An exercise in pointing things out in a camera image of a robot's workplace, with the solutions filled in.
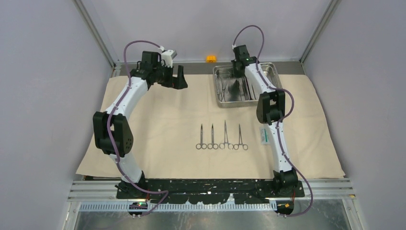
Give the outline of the steel hemostat clamp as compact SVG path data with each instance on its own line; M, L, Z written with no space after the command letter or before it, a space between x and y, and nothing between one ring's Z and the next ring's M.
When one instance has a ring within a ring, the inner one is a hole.
M241 124L238 125L238 143L233 145L234 150L239 150L240 148L243 150L248 150L248 144L243 142Z

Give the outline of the long steel needle holder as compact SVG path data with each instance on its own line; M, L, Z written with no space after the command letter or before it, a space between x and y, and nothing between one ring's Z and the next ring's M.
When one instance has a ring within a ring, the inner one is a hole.
M228 139L228 132L227 132L227 125L226 121L224 121L224 140L223 142L219 143L219 148L224 150L225 148L228 148L229 150L233 150L234 146L229 142Z

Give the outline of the steel mesh instrument tray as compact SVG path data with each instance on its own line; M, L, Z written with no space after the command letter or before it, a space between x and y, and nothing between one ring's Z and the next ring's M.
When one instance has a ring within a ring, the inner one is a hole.
M272 83L273 87L282 88L282 84L275 65L271 62L262 62L260 66L263 71L263 76ZM229 78L227 102L222 102L220 100L220 78ZM249 84L249 81L245 77L234 77L232 65L215 66L213 69L213 79L218 107L238 108L257 106L257 102L261 92L256 90L256 86Z

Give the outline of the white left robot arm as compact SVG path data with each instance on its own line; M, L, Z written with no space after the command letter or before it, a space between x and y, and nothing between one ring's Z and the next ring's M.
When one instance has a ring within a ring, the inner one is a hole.
M173 75L175 50L144 51L137 67L127 71L128 81L114 102L103 112L93 115L95 145L117 165L124 186L135 198L142 198L148 191L143 171L131 153L134 143L128 123L135 106L155 83L173 89L185 89L188 84L183 66Z

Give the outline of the cream cloth wrap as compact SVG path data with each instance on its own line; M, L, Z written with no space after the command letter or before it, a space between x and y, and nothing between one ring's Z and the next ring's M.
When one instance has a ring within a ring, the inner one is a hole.
M344 171L330 137L320 100L306 75L281 74L283 88L294 106L284 119L284 136L291 162L307 179L341 178ZM270 179L274 163L271 148L261 145L261 123L256 107L220 108L211 74L186 75L188 88L175 90L153 85L140 99L128 123L134 144L131 149L147 178L158 179ZM224 121L231 144L238 143L241 124L248 150L200 149L203 141L224 140Z

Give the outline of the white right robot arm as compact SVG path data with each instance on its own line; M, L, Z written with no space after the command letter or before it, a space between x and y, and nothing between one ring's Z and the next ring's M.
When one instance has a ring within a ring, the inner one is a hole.
M235 55L232 60L234 76L245 77L259 93L256 117L268 135L275 163L271 190L275 195L287 196L297 186L298 176L290 162L283 134L285 92L276 88L264 75L257 58L249 54L245 45L233 45L232 49Z

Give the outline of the green white sterile packet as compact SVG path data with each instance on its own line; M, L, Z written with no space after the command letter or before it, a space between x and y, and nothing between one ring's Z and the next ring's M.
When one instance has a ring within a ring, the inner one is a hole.
M259 129L259 131L260 131L260 143L261 143L261 145L269 145L270 144L269 136L267 134L266 128L261 127Z

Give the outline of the straight steel scissors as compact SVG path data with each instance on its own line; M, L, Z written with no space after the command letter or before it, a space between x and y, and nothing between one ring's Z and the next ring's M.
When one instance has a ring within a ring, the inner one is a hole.
M214 125L211 126L211 140L210 143L207 144L207 148L209 150L217 150L219 145L214 141Z

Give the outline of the curved steel scissors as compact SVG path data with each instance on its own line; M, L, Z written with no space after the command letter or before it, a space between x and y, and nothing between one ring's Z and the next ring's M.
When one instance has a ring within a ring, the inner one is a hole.
M201 124L201 128L200 128L200 140L199 142L195 145L197 150L204 150L207 149L207 144L204 143L203 141L203 125Z

